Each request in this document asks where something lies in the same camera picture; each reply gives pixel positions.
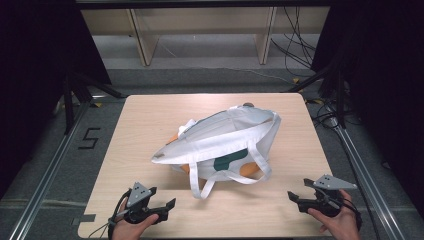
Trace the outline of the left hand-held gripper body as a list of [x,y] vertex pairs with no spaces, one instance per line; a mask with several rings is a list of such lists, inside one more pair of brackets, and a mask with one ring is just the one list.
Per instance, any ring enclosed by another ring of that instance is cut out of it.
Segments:
[[[124,220],[131,224],[138,224],[144,221],[149,216],[156,214],[154,208],[149,208],[150,198],[149,189],[143,186],[140,182],[135,182],[130,190],[127,203],[124,210]],[[157,214],[159,216],[155,224],[168,220],[168,213]]]

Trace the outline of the light wooden shelf unit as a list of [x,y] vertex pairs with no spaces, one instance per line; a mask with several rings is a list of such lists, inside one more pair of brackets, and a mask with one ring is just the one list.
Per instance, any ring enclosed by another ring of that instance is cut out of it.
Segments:
[[319,34],[327,7],[214,7],[84,10],[93,35],[130,35],[135,38],[141,64],[152,62],[162,35],[251,34],[259,63],[267,62],[271,36],[288,33],[294,24],[302,34]]

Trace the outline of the aluminium floor rail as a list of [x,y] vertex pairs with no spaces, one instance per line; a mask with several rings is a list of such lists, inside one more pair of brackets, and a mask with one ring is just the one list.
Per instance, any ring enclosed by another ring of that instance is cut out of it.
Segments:
[[374,208],[374,211],[385,229],[389,240],[406,240],[395,215],[384,200],[383,195],[364,164],[363,159],[361,158],[347,130],[342,127],[341,123],[335,117],[332,117],[330,122],[334,126],[338,136],[341,138],[342,144],[346,147],[352,169],[356,173],[363,191],[367,194],[369,202]]
[[25,207],[12,228],[8,240],[25,240],[41,206],[43,200],[52,185],[54,178],[60,168],[60,165],[68,152],[71,141],[74,138],[75,132],[78,130],[80,122],[89,109],[90,103],[81,103],[76,110],[76,115],[73,118],[74,123],[66,129],[64,135],[60,139],[59,145],[55,149],[54,155],[51,157],[49,165],[43,172],[42,178],[39,180],[31,197],[26,202]]

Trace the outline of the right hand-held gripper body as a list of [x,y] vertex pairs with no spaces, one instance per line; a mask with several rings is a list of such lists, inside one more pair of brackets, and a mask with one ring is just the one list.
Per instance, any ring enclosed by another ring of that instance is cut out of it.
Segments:
[[309,208],[312,208],[328,217],[335,217],[343,206],[357,213],[354,207],[345,203],[345,198],[340,193],[341,189],[356,189],[356,184],[328,174],[324,174],[318,180],[313,181],[316,199],[301,199],[299,197],[297,206],[301,213],[306,213]]

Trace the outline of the person's right hand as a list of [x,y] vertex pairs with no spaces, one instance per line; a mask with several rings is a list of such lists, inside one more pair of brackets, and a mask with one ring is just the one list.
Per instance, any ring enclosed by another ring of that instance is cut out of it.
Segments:
[[320,233],[329,231],[336,240],[361,240],[356,215],[346,206],[335,217],[328,217],[312,208],[307,213],[321,223]]

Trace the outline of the black metal stand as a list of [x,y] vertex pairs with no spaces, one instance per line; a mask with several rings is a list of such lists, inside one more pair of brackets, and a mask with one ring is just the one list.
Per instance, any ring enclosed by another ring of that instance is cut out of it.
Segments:
[[300,84],[295,85],[294,87],[288,90],[289,93],[299,92],[300,90],[308,87],[312,83],[322,79],[323,82],[319,88],[319,95],[324,98],[328,98],[331,95],[334,95],[336,98],[336,110],[335,117],[337,123],[345,128],[344,120],[344,78],[342,70],[339,63],[330,63],[320,71],[316,72],[311,77],[307,78]]
[[93,96],[88,87],[95,88],[105,92],[106,94],[118,99],[126,98],[126,95],[114,90],[112,87],[95,81],[82,73],[69,72],[63,80],[63,98],[65,104],[66,129],[65,134],[69,134],[75,125],[75,117],[73,110],[73,97],[76,96],[80,103],[89,103]]

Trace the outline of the white canvas tote bag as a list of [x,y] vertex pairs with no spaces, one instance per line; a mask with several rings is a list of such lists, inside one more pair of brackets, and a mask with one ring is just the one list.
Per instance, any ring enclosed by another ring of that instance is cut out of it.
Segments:
[[272,110],[234,106],[181,126],[152,162],[188,174],[197,199],[207,198],[219,181],[265,181],[272,174],[269,152],[280,123]]

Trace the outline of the black curtain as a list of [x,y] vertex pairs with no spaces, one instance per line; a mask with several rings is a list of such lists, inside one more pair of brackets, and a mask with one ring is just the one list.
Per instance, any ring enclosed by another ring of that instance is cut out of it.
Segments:
[[0,198],[29,159],[69,72],[110,78],[75,0],[0,0]]
[[333,58],[354,19],[346,81],[358,115],[424,217],[424,0],[351,0],[332,6],[312,69]]

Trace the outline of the person's left hand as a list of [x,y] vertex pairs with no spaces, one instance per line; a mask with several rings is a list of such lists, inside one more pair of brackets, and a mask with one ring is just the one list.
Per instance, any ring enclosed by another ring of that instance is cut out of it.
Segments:
[[153,214],[138,224],[131,224],[121,217],[116,217],[111,240],[140,240],[143,232],[153,225],[158,218],[157,214]]

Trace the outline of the black tape strip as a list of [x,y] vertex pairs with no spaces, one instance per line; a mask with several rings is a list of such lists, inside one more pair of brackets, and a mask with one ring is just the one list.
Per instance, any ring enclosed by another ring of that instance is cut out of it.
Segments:
[[77,218],[73,218],[71,221],[72,226],[78,226],[80,223],[84,222],[94,222],[96,218],[96,214],[88,214],[88,215],[82,215]]

